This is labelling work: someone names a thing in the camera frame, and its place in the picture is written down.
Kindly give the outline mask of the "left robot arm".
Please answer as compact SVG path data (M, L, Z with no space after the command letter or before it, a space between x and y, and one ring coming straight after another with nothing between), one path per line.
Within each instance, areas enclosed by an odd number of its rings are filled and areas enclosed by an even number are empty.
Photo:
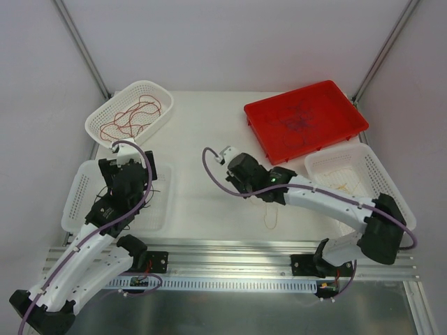
M73 243L39 283L11 295L9 302L22 319L20 334L26 325L39 334L65 334L106 284L145 267L146 245L120 234L145 207L156 166L151 151L131 158L123 155L123 146L117 143L115 160L98 162L107 191L92 205Z

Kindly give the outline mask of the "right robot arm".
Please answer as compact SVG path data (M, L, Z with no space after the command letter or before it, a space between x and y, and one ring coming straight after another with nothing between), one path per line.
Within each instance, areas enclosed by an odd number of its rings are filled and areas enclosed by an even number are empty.
M266 170L249 154L225 154L226 181L239 193L309 209L347 224L352 232L336 239L323 239L301 270L319 278L332 276L347 262L368 258L382 265L395 263L406 223L393 197L348 197L315 184L296 172L274 167Z

